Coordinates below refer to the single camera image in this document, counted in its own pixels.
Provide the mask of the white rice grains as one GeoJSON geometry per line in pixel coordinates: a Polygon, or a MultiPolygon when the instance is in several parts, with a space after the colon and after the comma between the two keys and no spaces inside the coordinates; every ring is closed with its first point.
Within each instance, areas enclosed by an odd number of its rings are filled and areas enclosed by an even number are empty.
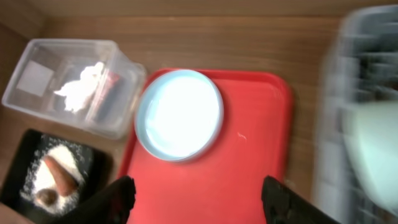
{"type": "Polygon", "coordinates": [[[94,163],[92,148],[67,141],[48,134],[41,135],[39,145],[35,147],[33,161],[28,166],[20,196],[53,217],[59,217],[73,210],[79,204],[94,163]],[[44,163],[45,156],[52,156],[75,179],[78,188],[67,197],[58,194],[55,204],[46,207],[35,199],[41,189],[57,190],[55,181],[44,163]]]}

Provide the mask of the light blue plate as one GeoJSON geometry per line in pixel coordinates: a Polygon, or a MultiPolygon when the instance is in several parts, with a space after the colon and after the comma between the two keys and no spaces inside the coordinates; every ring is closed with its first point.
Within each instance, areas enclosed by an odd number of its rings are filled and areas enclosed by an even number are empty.
{"type": "Polygon", "coordinates": [[[210,78],[194,70],[174,70],[160,75],[144,90],[134,129],[152,156],[186,161],[215,142],[223,118],[223,98],[210,78]]]}

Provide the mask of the red snack wrapper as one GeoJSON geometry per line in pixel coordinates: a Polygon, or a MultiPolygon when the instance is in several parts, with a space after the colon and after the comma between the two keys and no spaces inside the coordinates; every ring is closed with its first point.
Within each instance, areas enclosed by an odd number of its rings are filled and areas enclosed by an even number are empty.
{"type": "Polygon", "coordinates": [[[103,90],[99,96],[99,100],[96,103],[93,117],[94,121],[100,122],[105,119],[110,110],[111,103],[116,92],[115,88],[118,86],[120,78],[121,77],[117,73],[108,73],[103,90]]]}

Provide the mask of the orange carrot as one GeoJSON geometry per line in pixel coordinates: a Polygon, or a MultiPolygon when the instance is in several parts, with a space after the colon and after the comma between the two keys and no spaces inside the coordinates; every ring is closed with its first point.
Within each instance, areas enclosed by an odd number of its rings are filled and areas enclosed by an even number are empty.
{"type": "Polygon", "coordinates": [[[75,179],[52,156],[45,156],[44,163],[55,181],[59,195],[67,197],[77,190],[78,185],[75,179]]]}

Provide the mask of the mint green bowl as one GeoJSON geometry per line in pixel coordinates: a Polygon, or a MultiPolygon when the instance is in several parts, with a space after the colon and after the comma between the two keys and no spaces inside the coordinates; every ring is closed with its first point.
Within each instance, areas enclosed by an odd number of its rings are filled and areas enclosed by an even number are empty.
{"type": "Polygon", "coordinates": [[[350,106],[342,117],[346,150],[365,194],[397,213],[397,102],[350,106]]]}

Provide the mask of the white tissue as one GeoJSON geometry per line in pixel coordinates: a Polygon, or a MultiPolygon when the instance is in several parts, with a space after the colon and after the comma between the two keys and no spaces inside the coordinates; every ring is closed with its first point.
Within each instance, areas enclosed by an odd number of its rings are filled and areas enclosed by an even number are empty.
{"type": "Polygon", "coordinates": [[[65,111],[77,113],[86,108],[99,85],[103,69],[103,62],[85,67],[79,80],[70,81],[54,91],[56,95],[65,97],[65,111]]]}

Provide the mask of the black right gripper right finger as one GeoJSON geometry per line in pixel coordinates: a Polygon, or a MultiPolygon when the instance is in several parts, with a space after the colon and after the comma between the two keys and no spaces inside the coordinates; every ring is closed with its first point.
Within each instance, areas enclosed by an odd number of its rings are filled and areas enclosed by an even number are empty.
{"type": "Polygon", "coordinates": [[[267,224],[339,224],[269,175],[261,198],[267,224]]]}

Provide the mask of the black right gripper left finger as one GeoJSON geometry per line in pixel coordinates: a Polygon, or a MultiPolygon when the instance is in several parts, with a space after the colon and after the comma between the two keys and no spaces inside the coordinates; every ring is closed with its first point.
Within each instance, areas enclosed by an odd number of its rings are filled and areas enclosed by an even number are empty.
{"type": "Polygon", "coordinates": [[[53,224],[126,224],[136,201],[134,179],[123,176],[53,224]]]}

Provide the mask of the brown food scrap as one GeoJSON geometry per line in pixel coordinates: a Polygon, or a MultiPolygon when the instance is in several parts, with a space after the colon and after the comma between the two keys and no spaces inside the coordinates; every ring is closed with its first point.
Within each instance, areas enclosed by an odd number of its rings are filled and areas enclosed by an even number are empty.
{"type": "Polygon", "coordinates": [[[40,204],[50,207],[57,202],[58,193],[53,189],[41,189],[35,194],[35,199],[40,204]]]}

